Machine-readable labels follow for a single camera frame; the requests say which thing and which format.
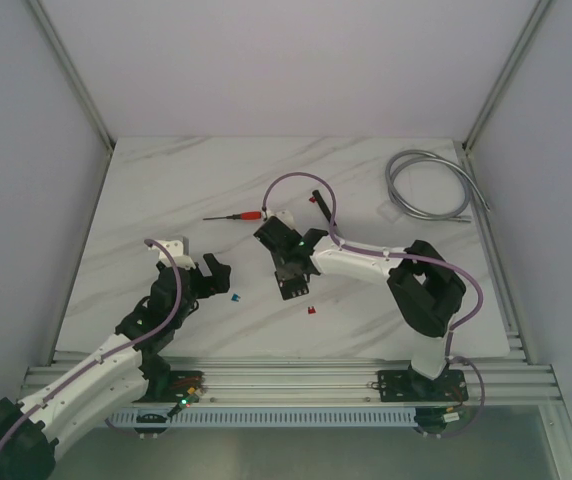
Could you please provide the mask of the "black fuse box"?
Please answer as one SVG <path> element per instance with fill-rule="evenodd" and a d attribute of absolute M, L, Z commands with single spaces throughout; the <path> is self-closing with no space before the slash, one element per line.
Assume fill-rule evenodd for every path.
<path fill-rule="evenodd" d="M 275 273 L 277 285 L 284 301 L 296 299 L 309 294 L 309 277 L 307 275 L 297 275 L 286 278 Z"/>

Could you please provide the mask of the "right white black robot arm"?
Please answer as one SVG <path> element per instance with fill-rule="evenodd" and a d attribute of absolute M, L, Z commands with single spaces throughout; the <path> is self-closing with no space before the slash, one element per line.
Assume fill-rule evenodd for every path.
<path fill-rule="evenodd" d="M 301 235 L 276 216 L 265 220 L 254 237 L 270 252 L 283 300 L 308 294 L 312 276 L 345 276 L 386 286 L 415 333 L 410 365 L 398 381 L 399 394 L 422 401 L 446 397 L 447 332 L 466 286 L 441 265 L 443 258 L 431 244 L 417 240 L 399 251 L 402 258 L 357 253 L 335 244 L 324 230 L 313 228 Z"/>

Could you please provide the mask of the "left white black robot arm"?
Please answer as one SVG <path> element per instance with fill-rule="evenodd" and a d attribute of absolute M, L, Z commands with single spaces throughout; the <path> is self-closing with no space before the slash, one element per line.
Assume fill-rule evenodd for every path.
<path fill-rule="evenodd" d="M 0 479 L 47 479 L 87 433 L 127 405 L 164 399 L 171 386 L 161 351 L 202 299 L 230 289 L 231 268 L 204 257 L 196 266 L 159 263 L 143 297 L 92 354 L 18 401 L 0 400 Z"/>

